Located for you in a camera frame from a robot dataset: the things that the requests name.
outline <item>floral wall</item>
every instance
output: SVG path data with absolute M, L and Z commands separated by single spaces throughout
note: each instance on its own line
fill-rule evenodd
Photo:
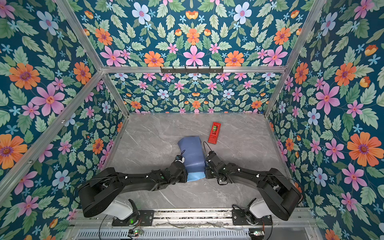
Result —
M 383 6 L 326 4 L 268 116 L 327 240 L 384 238 Z
M 103 167 L 122 123 L 100 81 L 2 204 L 0 239 L 62 239 L 79 206 L 75 188 Z
M 130 112 L 262 113 L 280 75 L 116 73 L 111 78 Z
M 1 179 L 94 68 L 51 1 L 0 1 L 0 57 Z

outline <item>table surface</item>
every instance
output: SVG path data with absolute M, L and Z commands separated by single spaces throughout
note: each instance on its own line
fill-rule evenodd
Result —
M 180 154 L 177 142 L 185 136 L 208 141 L 213 122 L 221 123 L 212 150 L 224 162 L 252 170 L 274 167 L 284 175 L 285 163 L 277 155 L 267 124 L 261 114 L 132 114 L 117 151 L 108 163 L 118 172 L 147 173 L 168 167 Z M 138 208 L 220 208 L 246 206 L 261 198 L 258 190 L 241 185 L 220 186 L 216 179 L 201 179 L 150 192 L 136 191 L 121 196 Z

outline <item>red plastic object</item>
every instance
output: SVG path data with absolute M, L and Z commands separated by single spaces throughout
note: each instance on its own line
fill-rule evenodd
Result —
M 218 122 L 214 122 L 212 124 L 211 133 L 209 134 L 209 139 L 208 139 L 209 143 L 213 143 L 213 144 L 217 143 L 218 134 L 220 133 L 220 127 L 221 127 L 221 124 Z

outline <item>pink flower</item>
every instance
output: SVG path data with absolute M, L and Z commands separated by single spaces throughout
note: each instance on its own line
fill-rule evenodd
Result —
M 34 119 L 35 115 L 40 115 L 40 113 L 37 111 L 37 109 L 39 109 L 39 106 L 34 106 L 31 102 L 28 103 L 28 106 L 24 105 L 22 106 L 22 108 L 25 110 L 23 112 L 23 115 L 24 116 L 29 115 L 31 119 Z
M 88 107 L 88 108 L 85 108 L 87 110 L 87 112 L 85 113 L 89 118 L 95 116 L 94 112 L 95 110 L 92 109 L 92 107 Z
M 63 79 L 62 79 L 62 78 L 60 78 L 60 79 L 55 78 L 55 81 L 52 82 L 52 84 L 56 86 L 56 87 L 55 87 L 56 90 L 59 90 L 59 89 L 60 89 L 60 91 L 63 91 L 64 88 L 67 86 L 67 85 L 65 85 L 65 84 L 63 83 Z
M 88 96 L 85 98 L 85 102 L 87 103 L 88 101 L 92 102 L 93 98 L 92 96 L 95 95 L 93 92 L 90 92 Z
M 170 82 L 171 79 L 175 79 L 175 76 L 172 76 L 172 73 L 160 73 L 160 76 L 162 76 L 161 80 L 167 80 L 167 82 Z
M 163 0 L 163 4 L 166 6 L 168 4 L 168 2 L 172 3 L 173 0 Z
M 287 90 L 288 92 L 291 90 L 291 87 L 293 87 L 293 77 L 288 77 L 287 80 L 285 80 L 285 90 Z
M 320 79 L 317 79 L 316 80 L 316 84 L 314 85 L 315 87 L 317 87 L 316 88 L 316 90 L 318 91 L 319 89 L 323 89 L 323 85 L 325 84 L 325 81 L 324 81 L 324 79 L 323 79 L 323 77 L 321 77 Z
M 264 57 L 268 56 L 268 51 L 267 50 L 264 50 L 262 49 L 260 52 L 257 53 L 257 58 L 261 58 L 261 59 L 264 59 Z
M 103 90 L 103 80 L 100 80 L 96 85 L 96 90 L 99 92 L 100 90 Z
M 15 187 L 15 194 L 19 195 L 25 187 L 33 187 L 33 181 L 31 178 L 36 177 L 37 171 L 33 171 L 25 175 L 19 182 L 19 184 Z
M 155 73 L 143 73 L 144 79 L 148 79 L 150 82 L 152 82 L 152 79 L 156 79 Z
M 217 88 L 216 83 L 213 83 L 212 81 L 208 83 L 207 86 L 208 86 L 208 89 L 210 90 Z
M 355 20 L 359 17 L 365 18 L 367 15 L 367 11 L 372 9 L 375 6 L 375 3 L 372 0 L 361 0 L 361 6 L 355 8 L 354 12 L 357 13 L 355 16 Z
M 51 83 L 47 86 L 48 93 L 41 87 L 37 87 L 36 89 L 37 92 L 42 96 L 42 98 L 34 97 L 32 98 L 31 103 L 38 106 L 44 104 L 43 108 L 41 109 L 41 113 L 43 114 L 43 116 L 49 115 L 51 113 L 51 108 L 54 113 L 61 113 L 61 111 L 64 109 L 64 105 L 59 102 L 59 100 L 64 99 L 64 93 L 55 94 L 55 87 Z
M 346 184 L 350 184 L 352 182 L 352 187 L 355 191 L 359 190 L 359 184 L 363 187 L 367 186 L 367 183 L 360 178 L 364 175 L 364 170 L 358 169 L 355 172 L 355 167 L 352 164 L 348 165 L 348 169 L 349 171 L 345 168 L 341 170 L 344 173 L 344 175 L 348 176 L 344 178 L 344 182 Z
M 39 204 L 35 203 L 39 200 L 39 197 L 34 197 L 32 199 L 31 195 L 28 195 L 25 199 L 25 202 L 19 203 L 17 206 L 20 208 L 18 216 L 20 217 L 25 213 L 25 215 L 29 216 L 32 213 L 32 209 L 35 209 L 39 206 Z
M 297 108 L 296 106 L 292 109 L 292 115 L 297 118 L 297 116 L 299 115 L 299 108 Z
M 72 144 L 69 144 L 68 141 L 65 141 L 61 142 L 60 146 L 61 147 L 59 147 L 59 151 L 61 151 L 61 154 L 64 155 L 65 152 L 70 152 L 70 147 L 72 146 Z
M 178 81 L 177 83 L 175 83 L 175 89 L 179 90 L 180 89 L 184 89 L 184 84 L 182 84 L 180 81 Z
M 108 66 L 112 66 L 113 64 L 115 64 L 116 67 L 120 67 L 121 66 L 120 63 L 126 63 L 124 59 L 119 58 L 120 57 L 119 50 L 114 50 L 112 53 L 112 50 L 107 46 L 104 47 L 104 50 L 106 51 L 106 53 L 101 52 L 100 55 L 104 58 L 108 58 L 107 60 Z
M 348 114 L 352 114 L 352 117 L 355 118 L 356 117 L 356 113 L 357 114 L 362 114 L 362 111 L 360 110 L 362 107 L 364 106 L 364 104 L 360 103 L 358 104 L 358 101 L 355 100 L 353 101 L 353 105 L 352 104 L 348 104 L 347 107 L 349 108 L 347 113 Z
M 104 163 L 105 160 L 107 160 L 109 151 L 111 150 L 111 146 L 108 144 L 106 149 L 103 149 L 103 156 L 100 158 L 100 161 Z
M 52 157 L 52 152 L 48 151 L 53 148 L 53 144 L 48 144 L 47 148 L 45 149 L 44 153 L 40 155 L 39 162 L 43 162 L 45 160 L 45 157 Z
M 176 54 L 176 51 L 178 51 L 179 49 L 176 47 L 176 44 L 169 44 L 169 47 L 168 47 L 168 50 L 169 50 L 169 53 L 174 53 Z
M 76 209 L 73 209 L 72 211 L 69 212 L 67 220 L 71 220 L 72 218 L 75 217 L 75 215 L 76 215 Z
M 325 152 L 325 155 L 330 156 L 332 155 L 333 162 L 337 161 L 337 157 L 340 159 L 344 159 L 344 154 L 342 154 L 340 151 L 344 149 L 344 145 L 339 143 L 336 145 L 336 139 L 332 139 L 331 141 L 332 145 L 329 142 L 325 143 L 325 146 L 329 149 Z
M 276 52 L 269 49 L 268 50 L 268 56 L 269 58 L 265 58 L 263 60 L 263 63 L 269 63 L 268 66 L 274 66 L 283 64 L 283 61 L 280 58 L 285 57 L 288 53 L 287 52 L 281 52 L 283 50 L 283 45 L 280 45 L 276 48 Z
M 183 53 L 184 57 L 189 58 L 185 64 L 187 66 L 190 66 L 193 64 L 194 67 L 196 66 L 196 64 L 200 66 L 203 65 L 203 61 L 200 58 L 204 57 L 205 53 L 203 52 L 198 53 L 197 47 L 195 45 L 192 45 L 190 50 L 191 50 L 191 53 L 188 53 L 188 52 Z
M 211 48 L 209 50 L 212 51 L 212 54 L 214 54 L 214 53 L 218 53 L 219 49 L 220 47 L 217 45 L 217 43 L 215 43 L 215 45 L 211 44 Z
M 239 81 L 241 81 L 243 78 L 247 78 L 247 75 L 246 75 L 246 73 L 236 73 L 235 78 L 236 79 L 238 78 Z
M 215 2 L 215 4 L 218 6 L 220 4 L 220 0 L 209 0 L 211 3 Z
M 0 0 L 0 17 L 5 18 L 6 16 L 15 19 L 15 16 L 11 13 L 15 11 L 15 8 L 11 5 L 6 5 L 6 0 Z
M 140 86 L 140 88 L 142 88 L 144 90 L 147 89 L 147 87 L 148 87 L 147 83 L 146 82 L 142 82 L 142 81 L 139 82 L 139 86 Z
M 320 141 L 316 142 L 314 139 L 312 139 L 312 143 L 310 143 L 311 146 L 311 152 L 315 152 L 316 154 L 319 153 L 319 150 L 321 150 L 321 147 L 319 147 Z
M 222 83 L 224 80 L 228 80 L 230 73 L 222 73 L 216 76 L 216 79 L 220 79 L 220 82 Z
M 291 166 L 289 168 L 292 170 L 292 172 L 296 172 L 296 166 L 294 163 L 291 163 Z
M 348 211 L 351 211 L 351 209 L 354 211 L 358 210 L 358 208 L 355 206 L 358 201 L 354 198 L 351 199 L 351 194 L 349 192 L 347 192 L 347 195 L 342 193 L 341 196 L 344 198 L 341 200 L 341 203 L 347 206 Z
M 120 57 L 124 57 L 125 60 L 127 59 L 131 59 L 131 53 L 130 52 L 127 52 L 127 50 L 120 50 Z
M 301 87 L 297 88 L 295 87 L 295 92 L 292 93 L 292 96 L 293 97 L 293 101 L 297 101 L 299 102 L 300 101 L 300 97 L 303 95 L 303 93 L 301 93 Z
M 251 80 L 249 80 L 248 82 L 245 81 L 243 87 L 245 87 L 245 89 L 247 89 L 247 88 L 251 88 L 251 87 L 252 87 Z
M 283 160 L 284 160 L 285 162 L 288 162 L 288 158 L 287 158 L 287 156 L 286 156 L 288 150 L 284 149 L 284 147 L 283 147 L 282 144 L 277 144 L 277 145 L 279 145 L 279 147 L 280 147 L 280 151 L 281 151 L 281 155 L 283 156 Z
M 316 93 L 316 98 L 321 100 L 320 102 L 317 103 L 316 109 L 322 109 L 324 107 L 324 112 L 326 115 L 328 115 L 329 112 L 331 111 L 330 105 L 334 107 L 339 106 L 340 105 L 339 100 L 337 98 L 333 98 L 333 96 L 335 96 L 339 92 L 339 88 L 340 88 L 339 86 L 336 86 L 329 91 L 329 84 L 325 83 L 323 87 L 324 93 L 321 93 L 321 92 Z

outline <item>red tool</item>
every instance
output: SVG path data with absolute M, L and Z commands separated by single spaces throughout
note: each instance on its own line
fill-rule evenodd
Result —
M 213 144 L 217 143 L 218 134 L 220 133 L 220 127 L 221 127 L 221 124 L 218 122 L 214 122 L 212 124 L 211 133 L 209 134 L 209 139 L 208 139 L 209 143 L 213 143 Z

